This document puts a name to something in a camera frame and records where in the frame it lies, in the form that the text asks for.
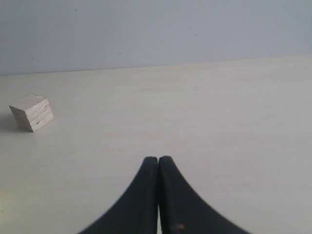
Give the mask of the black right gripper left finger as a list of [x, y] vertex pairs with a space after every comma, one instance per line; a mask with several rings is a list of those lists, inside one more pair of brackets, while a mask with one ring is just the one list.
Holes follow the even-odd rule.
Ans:
[[158, 161], [145, 157], [136, 176], [114, 205], [82, 234], [156, 234]]

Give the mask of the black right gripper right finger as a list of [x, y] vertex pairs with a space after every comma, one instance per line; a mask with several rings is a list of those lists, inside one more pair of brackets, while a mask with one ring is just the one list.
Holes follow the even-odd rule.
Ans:
[[209, 206], [189, 185], [174, 160], [162, 156], [158, 166], [161, 231], [164, 234], [246, 234]]

